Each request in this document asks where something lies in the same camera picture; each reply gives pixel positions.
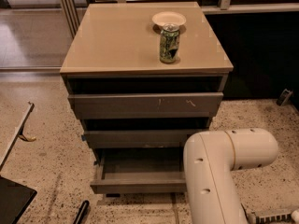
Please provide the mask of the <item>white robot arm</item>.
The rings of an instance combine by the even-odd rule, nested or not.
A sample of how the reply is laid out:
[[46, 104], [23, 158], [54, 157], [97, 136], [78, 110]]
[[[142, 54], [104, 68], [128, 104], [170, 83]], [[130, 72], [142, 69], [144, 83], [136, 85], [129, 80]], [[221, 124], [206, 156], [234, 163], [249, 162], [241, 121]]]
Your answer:
[[183, 163], [192, 224], [248, 224], [231, 172], [264, 167], [277, 156], [276, 138], [260, 128], [189, 137]]

